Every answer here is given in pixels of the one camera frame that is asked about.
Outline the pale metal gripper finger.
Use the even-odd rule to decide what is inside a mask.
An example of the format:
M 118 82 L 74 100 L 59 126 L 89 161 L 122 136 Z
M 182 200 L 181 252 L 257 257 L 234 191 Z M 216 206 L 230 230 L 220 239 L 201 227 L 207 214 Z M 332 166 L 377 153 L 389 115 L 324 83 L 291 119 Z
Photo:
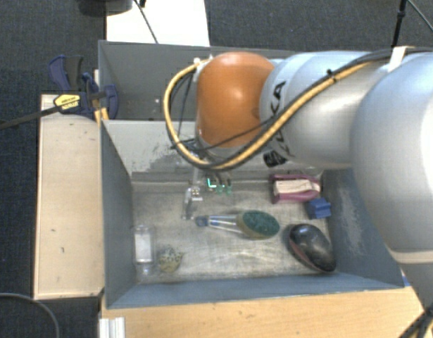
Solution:
M 182 219 L 193 220 L 194 206 L 202 201 L 203 197 L 201 195 L 201 189 L 199 187 L 189 187 L 185 192 L 182 204 Z

